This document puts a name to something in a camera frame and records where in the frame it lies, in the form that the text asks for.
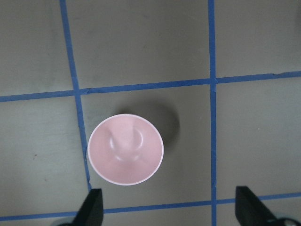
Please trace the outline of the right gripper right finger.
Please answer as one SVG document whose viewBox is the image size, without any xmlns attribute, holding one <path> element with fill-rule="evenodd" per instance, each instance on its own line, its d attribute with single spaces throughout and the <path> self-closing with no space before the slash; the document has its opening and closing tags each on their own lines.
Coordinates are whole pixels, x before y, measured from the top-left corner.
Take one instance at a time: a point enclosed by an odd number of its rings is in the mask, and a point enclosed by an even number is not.
<svg viewBox="0 0 301 226">
<path fill-rule="evenodd" d="M 247 186 L 236 187 L 235 216 L 241 226 L 270 226 L 277 222 L 277 218 Z"/>
</svg>

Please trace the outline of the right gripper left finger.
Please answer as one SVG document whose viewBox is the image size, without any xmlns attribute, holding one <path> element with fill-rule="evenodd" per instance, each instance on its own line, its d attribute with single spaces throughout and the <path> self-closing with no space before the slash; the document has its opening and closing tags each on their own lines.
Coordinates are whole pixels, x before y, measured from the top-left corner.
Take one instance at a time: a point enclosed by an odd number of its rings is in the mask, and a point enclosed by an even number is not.
<svg viewBox="0 0 301 226">
<path fill-rule="evenodd" d="M 101 226 L 103 223 L 103 193 L 102 189 L 91 189 L 84 200 L 73 226 Z"/>
</svg>

